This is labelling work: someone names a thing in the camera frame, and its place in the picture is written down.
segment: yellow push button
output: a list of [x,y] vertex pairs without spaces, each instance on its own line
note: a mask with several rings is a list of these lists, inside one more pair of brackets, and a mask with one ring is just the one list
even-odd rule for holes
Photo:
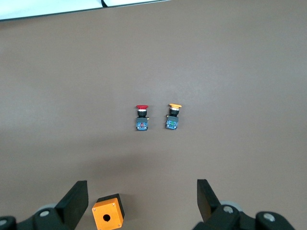
[[97,230],[121,228],[125,213],[119,194],[99,198],[92,208]]
[[175,109],[179,109],[179,108],[181,108],[182,107],[182,105],[180,105],[180,104],[169,104],[172,108],[175,108]]

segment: metal bolt head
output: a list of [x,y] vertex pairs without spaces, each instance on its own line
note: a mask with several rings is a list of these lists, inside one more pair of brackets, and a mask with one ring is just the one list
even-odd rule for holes
[[0,226],[5,225],[8,221],[6,219],[0,220]]
[[263,217],[265,219],[267,219],[268,221],[270,221],[270,222],[274,222],[275,221],[275,217],[272,214],[270,214],[270,213],[264,213]]
[[49,211],[43,211],[43,212],[41,212],[40,214],[39,214],[39,216],[40,217],[45,217],[45,216],[47,216],[49,214]]
[[224,210],[224,212],[227,212],[227,213],[230,213],[230,214],[234,212],[234,210],[230,206],[225,206],[223,208],[223,210]]

